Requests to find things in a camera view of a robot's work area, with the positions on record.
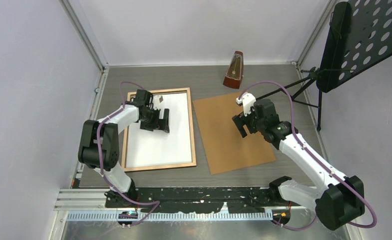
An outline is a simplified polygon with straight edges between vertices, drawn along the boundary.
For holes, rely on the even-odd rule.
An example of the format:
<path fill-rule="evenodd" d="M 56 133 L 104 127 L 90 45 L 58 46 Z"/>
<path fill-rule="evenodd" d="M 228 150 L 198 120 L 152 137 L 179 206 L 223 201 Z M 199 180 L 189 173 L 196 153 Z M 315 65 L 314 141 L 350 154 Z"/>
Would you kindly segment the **brown cardboard backing board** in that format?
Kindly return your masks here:
<path fill-rule="evenodd" d="M 243 109 L 236 104 L 239 93 L 193 101 L 210 174 L 221 174 L 276 161 L 272 146 L 261 134 L 241 137 L 232 121 Z"/>

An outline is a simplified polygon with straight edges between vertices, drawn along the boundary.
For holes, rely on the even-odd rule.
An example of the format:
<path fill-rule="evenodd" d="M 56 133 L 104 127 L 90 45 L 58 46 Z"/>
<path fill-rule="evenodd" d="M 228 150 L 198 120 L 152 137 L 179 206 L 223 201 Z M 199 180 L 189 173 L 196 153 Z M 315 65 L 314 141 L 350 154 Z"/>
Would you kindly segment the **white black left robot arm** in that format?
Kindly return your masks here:
<path fill-rule="evenodd" d="M 119 134 L 133 123 L 139 123 L 142 130 L 169 133 L 169 109 L 162 109 L 162 103 L 161 95 L 139 89 L 113 113 L 83 124 L 79 162 L 99 173 L 109 185 L 108 197 L 118 196 L 125 207 L 137 203 L 137 190 L 119 163 Z"/>

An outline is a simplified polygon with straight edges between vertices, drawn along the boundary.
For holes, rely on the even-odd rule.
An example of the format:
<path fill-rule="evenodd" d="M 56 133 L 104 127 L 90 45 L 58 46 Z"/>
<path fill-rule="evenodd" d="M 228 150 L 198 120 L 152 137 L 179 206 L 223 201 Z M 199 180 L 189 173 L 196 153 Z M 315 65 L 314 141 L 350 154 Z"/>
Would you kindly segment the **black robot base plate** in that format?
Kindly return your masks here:
<path fill-rule="evenodd" d="M 107 208 L 133 208 L 148 213 L 152 206 L 143 203 L 159 201 L 155 213 L 218 213 L 227 207 L 232 214 L 261 213 L 264 208 L 288 212 L 297 204 L 272 197 L 267 187 L 140 187 L 132 199 L 139 204 L 125 200 L 118 193 L 109 190 L 104 193 Z"/>

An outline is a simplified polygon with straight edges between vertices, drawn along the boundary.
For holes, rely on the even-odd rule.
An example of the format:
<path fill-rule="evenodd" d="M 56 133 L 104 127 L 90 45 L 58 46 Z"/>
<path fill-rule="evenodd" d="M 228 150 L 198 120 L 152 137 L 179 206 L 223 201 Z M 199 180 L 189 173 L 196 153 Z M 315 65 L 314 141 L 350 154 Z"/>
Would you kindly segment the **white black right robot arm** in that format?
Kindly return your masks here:
<path fill-rule="evenodd" d="M 329 230 L 336 230 L 365 213 L 364 184 L 327 163 L 288 121 L 281 121 L 269 99 L 256 100 L 246 93 L 236 98 L 243 111 L 232 120 L 240 135 L 260 133 L 263 139 L 288 156 L 313 182 L 309 187 L 282 176 L 269 184 L 269 199 L 275 205 L 299 204 L 316 214 Z"/>

